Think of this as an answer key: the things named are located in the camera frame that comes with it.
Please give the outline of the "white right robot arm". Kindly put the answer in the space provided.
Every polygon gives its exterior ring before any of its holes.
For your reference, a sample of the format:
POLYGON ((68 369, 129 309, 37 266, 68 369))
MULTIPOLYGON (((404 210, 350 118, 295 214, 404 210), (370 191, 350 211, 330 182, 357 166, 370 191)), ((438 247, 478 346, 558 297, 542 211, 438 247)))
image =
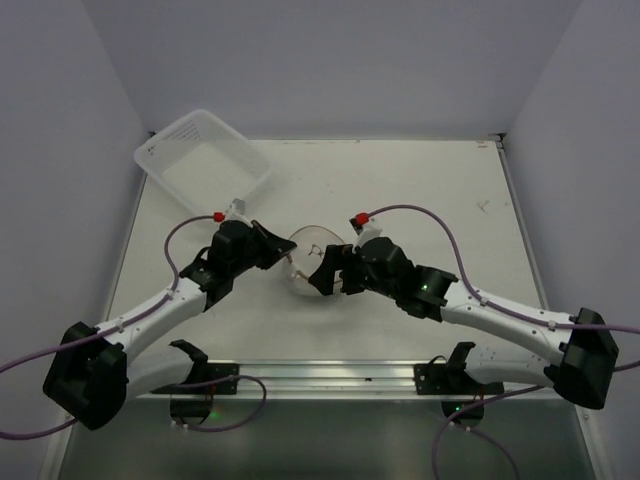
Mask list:
POLYGON ((509 342, 504 351, 460 343, 448 369, 457 382, 520 383, 553 389, 592 410, 604 407, 619 354, 602 316, 583 308, 575 316, 517 302, 491 305, 454 274, 422 266, 386 237, 361 246, 329 245, 309 282, 322 295, 376 292, 410 316, 470 327, 509 342))

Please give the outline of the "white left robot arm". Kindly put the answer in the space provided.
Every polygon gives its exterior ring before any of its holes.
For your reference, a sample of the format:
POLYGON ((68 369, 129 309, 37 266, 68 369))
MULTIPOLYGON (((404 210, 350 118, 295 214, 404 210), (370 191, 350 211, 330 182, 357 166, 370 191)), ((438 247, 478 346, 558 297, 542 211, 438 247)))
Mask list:
POLYGON ((202 350, 185 340, 169 344, 156 365, 141 354, 176 326, 219 303, 234 281, 268 270, 295 250, 257 221, 226 220, 168 287, 130 312, 90 327, 71 326, 46 375, 43 392, 89 430, 108 424, 125 402, 163 389, 205 390, 216 381, 202 350))

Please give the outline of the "round white mesh laundry bag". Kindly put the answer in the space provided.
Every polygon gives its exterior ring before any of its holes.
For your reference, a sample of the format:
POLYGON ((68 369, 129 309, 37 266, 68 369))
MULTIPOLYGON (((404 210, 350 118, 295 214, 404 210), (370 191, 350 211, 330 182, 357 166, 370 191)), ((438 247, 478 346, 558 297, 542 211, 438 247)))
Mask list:
POLYGON ((306 225, 294 231, 289 240, 297 245, 283 260, 282 275, 289 290, 297 296, 321 298, 322 294, 309 283, 320 267, 329 245, 343 244, 343 239, 321 225, 306 225))

